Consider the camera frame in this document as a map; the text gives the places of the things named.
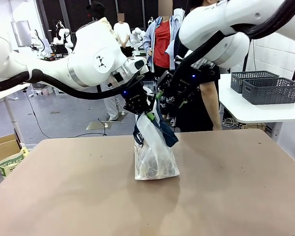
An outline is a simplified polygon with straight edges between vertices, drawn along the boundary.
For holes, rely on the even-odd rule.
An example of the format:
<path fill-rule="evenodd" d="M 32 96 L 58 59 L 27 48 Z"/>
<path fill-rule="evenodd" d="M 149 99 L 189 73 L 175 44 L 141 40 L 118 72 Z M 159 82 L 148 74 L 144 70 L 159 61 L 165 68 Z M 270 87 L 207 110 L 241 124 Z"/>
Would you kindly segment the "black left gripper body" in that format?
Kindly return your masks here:
<path fill-rule="evenodd" d="M 122 92 L 122 97 L 125 100 L 124 109 L 136 115 L 140 115 L 144 111 L 147 111 L 148 94 L 155 93 L 150 88 L 145 87 L 141 82 L 136 82 L 127 87 Z"/>

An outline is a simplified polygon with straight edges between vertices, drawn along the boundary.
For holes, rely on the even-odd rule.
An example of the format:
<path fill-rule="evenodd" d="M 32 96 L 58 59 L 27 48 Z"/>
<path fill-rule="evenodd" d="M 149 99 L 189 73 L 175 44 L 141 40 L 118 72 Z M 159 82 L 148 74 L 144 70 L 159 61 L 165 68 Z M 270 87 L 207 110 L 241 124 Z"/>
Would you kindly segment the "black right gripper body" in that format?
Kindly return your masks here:
<path fill-rule="evenodd" d="M 174 73 L 176 91 L 174 92 L 175 103 L 191 102 L 200 90 L 201 71 L 184 71 Z"/>

